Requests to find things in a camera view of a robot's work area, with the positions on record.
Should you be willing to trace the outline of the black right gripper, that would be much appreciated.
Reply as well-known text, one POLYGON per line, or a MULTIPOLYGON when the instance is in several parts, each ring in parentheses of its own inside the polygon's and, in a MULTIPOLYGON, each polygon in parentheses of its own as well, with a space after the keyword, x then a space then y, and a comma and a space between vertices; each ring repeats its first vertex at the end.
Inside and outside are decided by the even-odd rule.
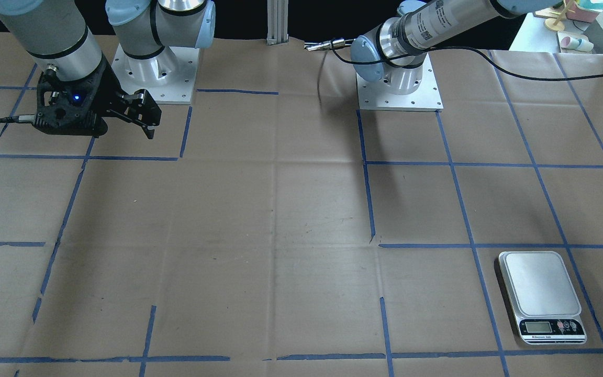
POLYGON ((48 65, 37 84, 33 127, 48 135, 91 136, 108 131, 105 117, 141 127, 148 139, 160 126, 161 109, 147 89, 125 93, 106 57, 83 79, 60 81, 59 69, 48 65))

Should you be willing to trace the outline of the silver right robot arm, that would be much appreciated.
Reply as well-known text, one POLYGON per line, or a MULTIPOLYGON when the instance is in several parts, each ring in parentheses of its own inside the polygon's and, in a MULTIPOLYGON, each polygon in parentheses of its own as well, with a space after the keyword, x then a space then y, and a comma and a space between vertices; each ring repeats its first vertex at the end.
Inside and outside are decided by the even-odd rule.
POLYGON ((107 1, 108 22, 124 53, 122 87, 74 1, 0 1, 0 21, 40 69, 36 111, 0 118, 31 124, 47 135, 91 136, 108 131, 107 118, 140 127, 153 139, 161 108, 151 89, 185 74, 175 48, 206 49, 215 36, 213 1, 107 1))

